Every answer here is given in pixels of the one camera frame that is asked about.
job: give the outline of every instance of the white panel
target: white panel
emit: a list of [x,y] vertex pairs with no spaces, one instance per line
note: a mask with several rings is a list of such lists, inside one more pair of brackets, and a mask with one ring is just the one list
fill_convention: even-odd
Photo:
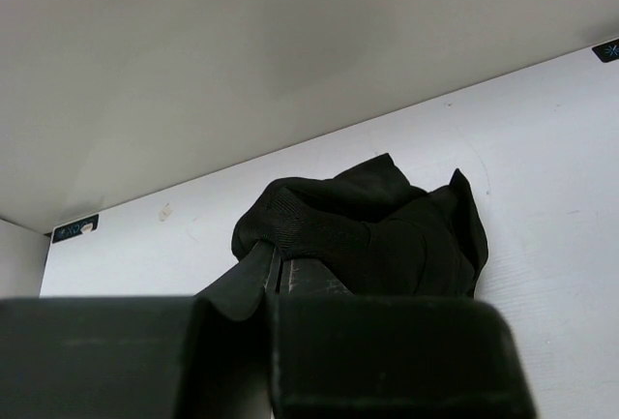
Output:
[[39,296],[49,239],[0,221],[0,298]]
[[194,293],[234,264],[232,227],[278,177],[389,152],[433,189],[460,167],[489,240],[478,297],[513,327],[543,417],[614,418],[618,89],[619,62],[582,50],[103,211],[51,247],[43,294]]

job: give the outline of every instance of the small stain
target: small stain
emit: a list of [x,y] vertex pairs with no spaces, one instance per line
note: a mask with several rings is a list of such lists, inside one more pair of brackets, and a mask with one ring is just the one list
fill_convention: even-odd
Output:
[[172,214],[172,208],[170,206],[170,203],[167,203],[159,212],[159,220],[161,222],[165,221],[167,218],[170,217],[170,214]]

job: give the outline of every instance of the sticker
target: sticker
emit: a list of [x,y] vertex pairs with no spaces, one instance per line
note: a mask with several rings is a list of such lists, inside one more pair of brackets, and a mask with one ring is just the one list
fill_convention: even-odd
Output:
[[51,236],[51,243],[58,243],[64,240],[69,240],[77,235],[83,235],[97,230],[99,225],[99,215],[91,216],[86,219],[81,219],[67,225],[61,225],[54,229],[54,233]]

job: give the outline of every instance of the black plastic object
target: black plastic object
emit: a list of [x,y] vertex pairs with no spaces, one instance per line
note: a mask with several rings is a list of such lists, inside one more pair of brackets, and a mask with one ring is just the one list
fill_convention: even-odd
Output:
[[353,296],[264,242],[195,297],[0,302],[2,419],[266,419],[267,390],[278,419],[534,417],[488,305]]
[[0,417],[179,417],[202,306],[193,298],[0,301]]
[[278,419],[533,418],[507,324],[459,298],[269,300]]

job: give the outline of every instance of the black fabric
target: black fabric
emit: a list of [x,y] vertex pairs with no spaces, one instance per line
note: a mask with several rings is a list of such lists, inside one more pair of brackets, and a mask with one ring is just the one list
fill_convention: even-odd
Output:
[[471,295],[487,261],[484,227],[466,177],[427,193],[389,155],[333,179],[272,182],[239,220],[232,252],[260,240],[283,260],[320,259],[353,293]]

